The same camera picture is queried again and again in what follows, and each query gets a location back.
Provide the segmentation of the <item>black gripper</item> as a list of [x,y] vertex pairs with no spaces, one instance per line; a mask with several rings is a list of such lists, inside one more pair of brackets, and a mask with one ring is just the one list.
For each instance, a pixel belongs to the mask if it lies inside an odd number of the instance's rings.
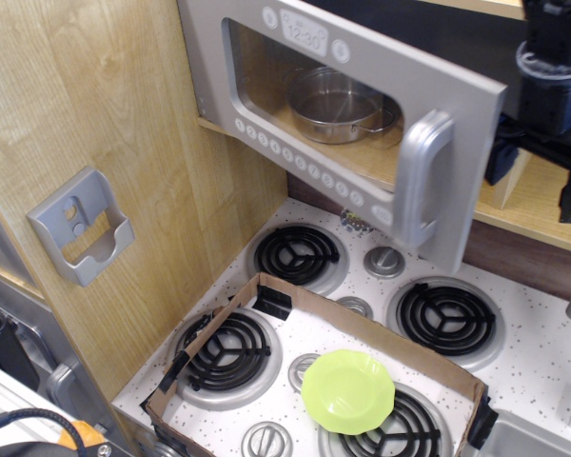
[[491,186],[499,183],[518,158],[517,147],[567,169],[569,177],[559,202],[560,222],[571,224],[571,78],[522,76],[518,105],[502,116],[497,138],[484,180]]

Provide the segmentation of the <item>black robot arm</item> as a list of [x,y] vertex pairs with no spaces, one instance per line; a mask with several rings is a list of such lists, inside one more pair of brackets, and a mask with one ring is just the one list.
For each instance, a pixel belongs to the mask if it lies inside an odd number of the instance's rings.
[[560,222],[571,224],[571,1],[524,1],[522,7],[527,32],[516,51],[518,112],[502,116],[494,147],[525,149],[567,169]]

